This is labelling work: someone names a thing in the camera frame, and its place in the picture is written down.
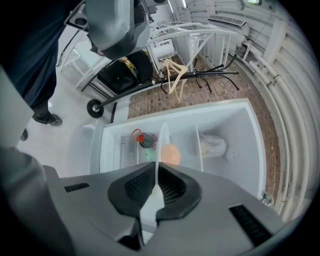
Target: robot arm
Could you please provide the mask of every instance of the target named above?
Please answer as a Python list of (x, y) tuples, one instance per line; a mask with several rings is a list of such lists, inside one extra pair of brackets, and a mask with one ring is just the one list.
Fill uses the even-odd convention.
[(92, 43), (117, 60), (146, 46), (150, 37), (150, 14), (168, 0), (83, 0), (65, 24), (90, 34)]

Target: metal grate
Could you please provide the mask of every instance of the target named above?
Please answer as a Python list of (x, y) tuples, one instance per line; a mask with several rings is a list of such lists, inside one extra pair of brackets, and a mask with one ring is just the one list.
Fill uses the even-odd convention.
[(76, 190), (82, 190), (84, 188), (90, 187), (90, 185), (86, 182), (83, 183), (79, 183), (79, 184), (74, 184), (74, 185), (70, 185), (70, 186), (65, 186), (64, 189), (67, 193), (69, 192), (73, 192)]
[(210, 15), (208, 17), (209, 21), (216, 21), (216, 22), (223, 22), (223, 23), (229, 23), (229, 24), (233, 24), (239, 27), (242, 27), (246, 21), (243, 20), (239, 20), (239, 19), (235, 19), (235, 18), (229, 18), (229, 17), (225, 17), (225, 16), (219, 16), (219, 15)]
[(257, 247), (272, 237), (266, 228), (243, 205), (231, 207), (229, 210), (254, 246)]

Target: wooden floor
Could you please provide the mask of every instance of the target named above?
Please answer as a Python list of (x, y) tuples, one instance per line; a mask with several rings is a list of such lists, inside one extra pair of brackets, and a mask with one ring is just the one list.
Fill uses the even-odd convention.
[[(197, 68), (199, 69), (202, 65), (203, 61), (199, 59)], [(233, 63), (227, 70), (240, 72), (237, 75), (228, 75), (240, 88), (239, 91), (226, 78), (215, 76), (206, 78), (212, 90), (212, 93), (210, 93), (201, 79), (199, 81), (202, 88), (199, 88), (193, 78), (188, 79), (185, 83), (182, 101), (178, 103), (178, 99), (173, 93), (165, 94), (160, 87), (156, 87), (131, 97), (128, 119), (196, 104), (248, 98), (257, 116), (264, 140), (266, 153), (265, 191), (276, 200), (280, 182), (280, 152), (274, 122), (264, 99), (242, 69), (236, 63)]]

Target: person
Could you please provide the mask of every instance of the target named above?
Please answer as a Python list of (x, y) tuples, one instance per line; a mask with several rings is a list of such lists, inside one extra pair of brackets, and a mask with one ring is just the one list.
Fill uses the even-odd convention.
[[(48, 0), (39, 5), (31, 0), (19, 3), (18, 8), (12, 9), (17, 19), (6, 27), (10, 37), (1, 63), (12, 84), (34, 111), (32, 118), (44, 125), (62, 124), (58, 115), (50, 113), (48, 100), (57, 85), (58, 40), (65, 29), (65, 20), (79, 2)], [(25, 129), (21, 140), (27, 138)]]

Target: sneaker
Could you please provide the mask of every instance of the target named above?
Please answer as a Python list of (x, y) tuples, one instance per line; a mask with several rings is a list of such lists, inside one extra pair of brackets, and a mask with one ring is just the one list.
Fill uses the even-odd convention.
[(21, 137), (20, 137), (20, 141), (25, 142), (28, 139), (28, 132), (26, 129), (24, 129)]
[(49, 123), (51, 126), (60, 126), (62, 125), (62, 120), (56, 114), (51, 114), (51, 122)]

